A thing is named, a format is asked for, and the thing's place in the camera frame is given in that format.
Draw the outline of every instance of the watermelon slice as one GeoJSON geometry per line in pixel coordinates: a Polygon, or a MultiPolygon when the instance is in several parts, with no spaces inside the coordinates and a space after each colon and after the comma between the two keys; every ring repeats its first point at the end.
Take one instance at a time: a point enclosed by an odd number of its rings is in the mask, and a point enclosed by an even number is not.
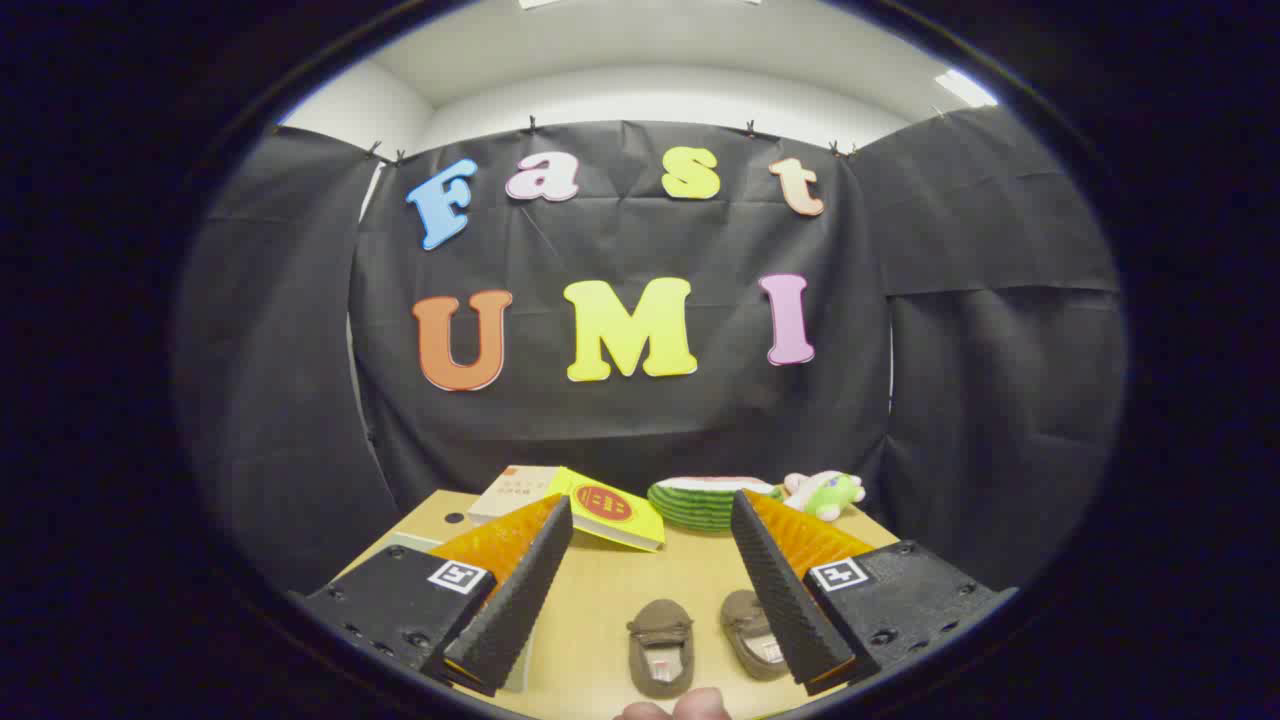
{"type": "Polygon", "coordinates": [[[649,503],[673,525],[727,533],[737,491],[782,498],[782,491],[756,478],[668,478],[649,487],[649,503]]]}

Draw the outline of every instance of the letter f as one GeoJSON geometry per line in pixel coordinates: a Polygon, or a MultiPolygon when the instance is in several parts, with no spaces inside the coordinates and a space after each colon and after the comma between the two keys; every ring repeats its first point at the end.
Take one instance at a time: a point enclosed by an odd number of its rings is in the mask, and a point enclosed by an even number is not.
{"type": "Polygon", "coordinates": [[[466,208],[471,204],[471,187],[463,177],[476,172],[475,160],[463,158],[449,165],[443,173],[413,188],[404,200],[417,206],[426,236],[422,237],[422,250],[434,250],[442,242],[462,232],[467,227],[466,215],[454,215],[453,205],[466,208]]]}

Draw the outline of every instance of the black cloth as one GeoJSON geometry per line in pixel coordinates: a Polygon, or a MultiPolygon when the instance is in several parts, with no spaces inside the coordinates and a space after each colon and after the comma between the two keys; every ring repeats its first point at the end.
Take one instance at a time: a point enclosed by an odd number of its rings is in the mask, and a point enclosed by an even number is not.
{"type": "Polygon", "coordinates": [[[931,119],[852,158],[677,123],[475,138],[384,168],[357,229],[372,164],[280,131],[192,255],[184,429],[210,507],[278,584],[312,589],[435,489],[480,492],[508,464],[567,465],[637,495],[672,475],[844,469],[863,477],[873,518],[995,588],[1025,584],[1097,491],[1124,392],[1119,287],[1088,204],[1004,109],[931,119]],[[717,197],[667,196],[673,146],[716,154],[717,197]],[[516,163],[548,150],[579,158],[579,195],[509,199],[516,163]],[[788,156],[817,173],[822,215],[785,204],[768,165],[788,156]],[[406,197],[462,158],[479,165],[468,225],[424,251],[406,197]],[[773,273],[809,283],[809,364],[765,359],[758,281],[773,273]],[[564,287],[605,281],[630,310],[659,277],[692,286],[698,372],[571,382],[564,287]],[[461,302],[452,351],[467,364],[468,299],[493,288],[513,295],[500,377],[434,387],[413,304],[461,302]],[[351,388],[348,311],[379,462],[351,388]]]}
{"type": "Polygon", "coordinates": [[[1097,493],[1120,419],[1106,240],[1000,108],[911,126],[851,167],[892,313],[883,521],[991,587],[1027,584],[1097,493]]]}
{"type": "Polygon", "coordinates": [[[214,201],[174,328],[178,416],[205,502],[285,589],[326,583],[399,518],[367,448],[347,283],[376,160],[282,128],[214,201]]]}
{"type": "MultiPolygon", "coordinates": [[[[877,456],[888,413],[888,309],[863,195],[845,158],[727,128],[596,122],[483,137],[384,170],[361,224],[351,283],[355,356],[370,430],[402,507],[439,487],[480,492],[508,464],[567,465],[644,495],[673,475],[754,475],[845,469],[881,497],[877,456]],[[719,193],[675,200],[663,154],[707,147],[719,193]],[[507,179],[540,151],[577,156],[580,191],[564,202],[517,201],[507,179]],[[826,210],[792,211],[768,165],[797,158],[818,176],[826,210]],[[431,251],[406,196],[460,159],[467,227],[431,251]],[[773,325],[758,286],[772,273],[806,278],[804,313],[817,357],[767,360],[773,325]],[[698,370],[571,382],[573,307],[564,287],[605,281],[628,310],[646,283],[685,278],[689,346],[698,370]],[[502,375],[476,392],[433,387],[419,366],[415,302],[453,296],[454,360],[479,352],[472,293],[508,290],[502,375]]],[[[611,361],[604,354],[605,361],[611,361]]]]}

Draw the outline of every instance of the pink letter i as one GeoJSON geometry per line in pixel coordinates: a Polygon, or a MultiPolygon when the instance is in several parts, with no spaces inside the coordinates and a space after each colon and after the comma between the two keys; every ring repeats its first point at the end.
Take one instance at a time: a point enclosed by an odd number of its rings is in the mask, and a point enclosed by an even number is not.
{"type": "Polygon", "coordinates": [[[769,363],[797,365],[813,360],[813,346],[804,336],[804,313],[800,293],[808,286],[800,275],[764,275],[760,287],[769,295],[773,310],[773,347],[769,363]]]}

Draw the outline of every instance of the slipper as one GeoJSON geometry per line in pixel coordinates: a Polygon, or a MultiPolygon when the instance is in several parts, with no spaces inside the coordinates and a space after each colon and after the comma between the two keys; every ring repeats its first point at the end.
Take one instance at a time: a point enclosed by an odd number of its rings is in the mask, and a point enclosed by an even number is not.
{"type": "Polygon", "coordinates": [[[758,680],[772,680],[786,674],[787,662],[782,657],[782,648],[778,647],[778,639],[773,637],[769,620],[754,592],[730,593],[721,606],[721,625],[749,675],[758,680]]]}
{"type": "Polygon", "coordinates": [[[644,694],[684,694],[694,679],[694,621],[671,600],[655,600],[627,623],[631,632],[631,682],[644,694]]]}

